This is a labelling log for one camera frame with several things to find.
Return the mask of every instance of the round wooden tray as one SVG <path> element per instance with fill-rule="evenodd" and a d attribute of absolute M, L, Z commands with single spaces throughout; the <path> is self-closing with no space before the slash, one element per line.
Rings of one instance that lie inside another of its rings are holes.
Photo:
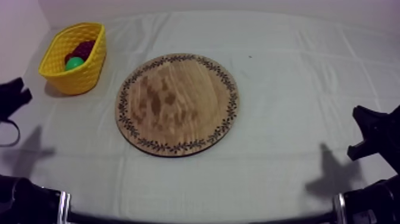
<path fill-rule="evenodd" d="M 238 108 L 236 83 L 219 63 L 169 54 L 129 75 L 118 92 L 115 118 L 123 136 L 140 150 L 181 157 L 218 142 Z"/>

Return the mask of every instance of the white cloth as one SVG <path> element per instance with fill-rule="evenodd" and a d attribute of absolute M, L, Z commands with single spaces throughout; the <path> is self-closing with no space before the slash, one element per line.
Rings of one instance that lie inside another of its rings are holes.
<path fill-rule="evenodd" d="M 334 194 L 394 175 L 378 155 L 351 163 L 346 149 L 362 139 L 354 106 L 389 113 L 400 103 L 398 36 L 243 11 L 103 22 L 107 58 L 97 86 L 84 95 L 63 97 L 38 75 L 57 30 L 39 46 L 23 77 L 34 99 L 12 116 L 22 140 L 1 150 L 3 174 L 70 192 L 78 211 L 174 222 L 325 211 Z M 239 88 L 240 110 L 231 131 L 212 148 L 158 158 L 119 133 L 115 97 L 138 65 L 174 52 L 204 55 L 228 69 Z"/>

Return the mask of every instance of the green ball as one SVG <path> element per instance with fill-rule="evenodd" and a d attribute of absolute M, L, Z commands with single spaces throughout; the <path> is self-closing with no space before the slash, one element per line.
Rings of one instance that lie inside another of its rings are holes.
<path fill-rule="evenodd" d="M 72 57 L 68 60 L 67 64 L 65 65 L 65 70 L 75 69 L 78 66 L 81 66 L 85 61 L 83 61 L 80 57 Z"/>

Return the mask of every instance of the floral border pattern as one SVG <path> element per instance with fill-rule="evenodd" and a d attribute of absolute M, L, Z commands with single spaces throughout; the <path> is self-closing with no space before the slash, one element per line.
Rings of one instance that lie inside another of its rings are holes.
<path fill-rule="evenodd" d="M 139 77 L 143 75 L 144 72 L 154 69 L 158 66 L 163 65 L 165 62 L 173 63 L 175 61 L 186 61 L 186 60 L 196 60 L 199 64 L 202 64 L 206 68 L 216 73 L 216 76 L 220 78 L 221 83 L 225 85 L 226 89 L 229 91 L 229 102 L 226 109 L 227 117 L 222 120 L 221 125 L 217 126 L 214 129 L 214 133 L 209 135 L 207 139 L 196 139 L 190 142 L 179 142 L 177 145 L 168 145 L 162 144 L 158 141 L 150 141 L 145 138 L 140 138 L 140 133 L 137 128 L 135 128 L 132 120 L 127 117 L 128 113 L 128 90 L 132 84 L 134 84 Z M 118 122 L 123 124 L 123 128 L 128 131 L 129 135 L 133 138 L 137 139 L 137 144 L 150 148 L 154 150 L 155 153 L 160 151 L 168 151 L 173 154 L 177 154 L 179 151 L 187 151 L 191 150 L 192 148 L 202 148 L 207 144 L 214 144 L 216 143 L 219 138 L 225 135 L 229 127 L 233 124 L 233 121 L 236 117 L 236 109 L 238 108 L 238 93 L 236 92 L 236 85 L 231 81 L 231 78 L 228 74 L 225 74 L 223 69 L 215 65 L 214 63 L 208 61 L 206 57 L 196 56 L 192 54 L 188 55 L 172 55 L 172 56 L 164 56 L 161 57 L 159 60 L 154 61 L 151 64 L 147 64 L 140 69 L 137 69 L 133 75 L 131 75 L 128 79 L 124 81 L 122 84 L 120 94 L 118 99 Z"/>

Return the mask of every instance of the black cable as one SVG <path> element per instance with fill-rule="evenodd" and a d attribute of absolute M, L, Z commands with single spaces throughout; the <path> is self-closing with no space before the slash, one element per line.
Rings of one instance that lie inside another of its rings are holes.
<path fill-rule="evenodd" d="M 0 147 L 12 147 L 12 146 L 17 145 L 17 143 L 18 143 L 18 142 L 20 141 L 20 139 L 21 139 L 21 132 L 20 132 L 20 128 L 18 127 L 18 125 L 17 125 L 14 121 L 8 120 L 8 119 L 5 119 L 5 120 L 0 119 L 0 123 L 1 123 L 1 122 L 4 122 L 4 123 L 8 123 L 8 124 L 13 125 L 13 126 L 17 129 L 18 136 L 17 136 L 17 139 L 16 139 L 14 142 L 12 142 L 12 143 L 7 143 L 7 144 L 0 144 Z"/>
<path fill-rule="evenodd" d="M 267 222 L 252 222 L 251 224 L 320 224 L 320 223 L 336 223 L 334 212 L 326 214 L 318 214 L 314 216 L 298 217 L 293 219 L 282 219 Z"/>
<path fill-rule="evenodd" d="M 267 222 L 252 222 L 251 224 L 320 224 L 320 223 L 336 223 L 335 214 L 333 212 L 320 214 L 308 217 L 299 217 L 294 219 L 283 219 Z M 76 224 L 172 224 L 172 223 L 157 223 L 157 222 L 141 222 L 131 220 L 118 220 L 109 217 L 95 217 L 88 214 L 75 213 L 70 211 L 68 213 L 68 222 Z"/>
<path fill-rule="evenodd" d="M 95 217 L 88 214 L 75 213 L 73 211 L 68 212 L 68 222 L 76 224 L 157 224 L 157 222 L 140 222 L 130 220 L 118 220 L 110 217 Z"/>

